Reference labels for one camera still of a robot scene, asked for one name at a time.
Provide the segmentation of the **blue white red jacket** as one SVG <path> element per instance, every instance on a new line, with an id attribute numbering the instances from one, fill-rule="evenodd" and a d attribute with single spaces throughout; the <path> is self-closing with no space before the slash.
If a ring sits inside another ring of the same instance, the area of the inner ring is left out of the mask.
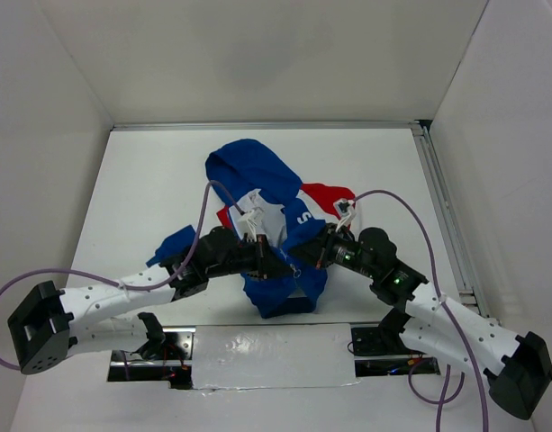
<path id="1" fill-rule="evenodd" d="M 316 269 L 289 256 L 292 247 L 311 239 L 325 223 L 336 222 L 334 203 L 354 199 L 342 186 L 305 183 L 271 149 L 255 139 L 239 139 L 210 153 L 204 163 L 206 177 L 224 206 L 217 212 L 221 225 L 240 235 L 236 222 L 241 212 L 255 207 L 265 215 L 263 227 L 272 250 L 292 267 L 291 276 L 252 283 L 243 290 L 264 319 L 310 313 L 327 283 L 324 269 Z"/>

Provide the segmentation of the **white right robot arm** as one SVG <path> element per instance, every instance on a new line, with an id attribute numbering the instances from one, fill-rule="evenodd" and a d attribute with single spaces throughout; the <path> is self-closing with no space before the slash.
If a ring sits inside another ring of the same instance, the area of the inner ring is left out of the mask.
<path id="1" fill-rule="evenodd" d="M 432 281 L 398 258 L 382 229 L 364 229 L 352 238 L 329 225 L 290 254 L 310 266 L 338 265 L 368 277 L 371 292 L 391 308 L 379 324 L 384 349 L 419 351 L 476 374 L 492 401 L 517 419 L 531 418 L 552 382 L 542 337 L 521 336 L 438 293 Z"/>

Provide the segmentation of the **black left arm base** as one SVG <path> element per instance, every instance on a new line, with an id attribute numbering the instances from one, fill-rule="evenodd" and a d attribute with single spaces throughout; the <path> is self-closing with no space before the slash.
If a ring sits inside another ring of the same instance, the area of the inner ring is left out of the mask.
<path id="1" fill-rule="evenodd" d="M 146 340 L 135 350 L 111 354 L 109 383 L 166 382 L 172 389 L 190 390 L 195 328 L 163 327 L 150 312 L 137 315 L 146 326 Z"/>

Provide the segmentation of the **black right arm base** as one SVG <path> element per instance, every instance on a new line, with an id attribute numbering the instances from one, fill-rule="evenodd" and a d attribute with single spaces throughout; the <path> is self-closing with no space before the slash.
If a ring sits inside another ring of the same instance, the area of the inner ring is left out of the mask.
<path id="1" fill-rule="evenodd" d="M 403 344 L 403 326 L 409 319 L 393 309 L 377 325 L 351 328 L 347 350 L 355 357 L 356 377 L 439 374 L 436 360 Z"/>

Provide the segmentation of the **white taped panel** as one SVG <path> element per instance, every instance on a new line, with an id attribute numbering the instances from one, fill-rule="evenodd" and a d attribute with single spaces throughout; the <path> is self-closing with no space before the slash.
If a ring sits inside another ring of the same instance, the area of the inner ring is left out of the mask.
<path id="1" fill-rule="evenodd" d="M 335 388 L 357 383 L 348 324 L 200 327 L 197 390 Z"/>

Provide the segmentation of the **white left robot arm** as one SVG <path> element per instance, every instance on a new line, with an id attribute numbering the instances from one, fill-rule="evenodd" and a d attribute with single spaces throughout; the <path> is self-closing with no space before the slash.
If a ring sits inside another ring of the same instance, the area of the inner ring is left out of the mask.
<path id="1" fill-rule="evenodd" d="M 8 319 L 19 370 L 39 374 L 71 356 L 105 350 L 156 358 L 169 340 L 149 307 L 196 295 L 215 277 L 269 281 L 291 273 L 266 235 L 237 239 L 216 227 L 196 246 L 115 284 L 58 289 L 52 281 L 39 283 Z"/>

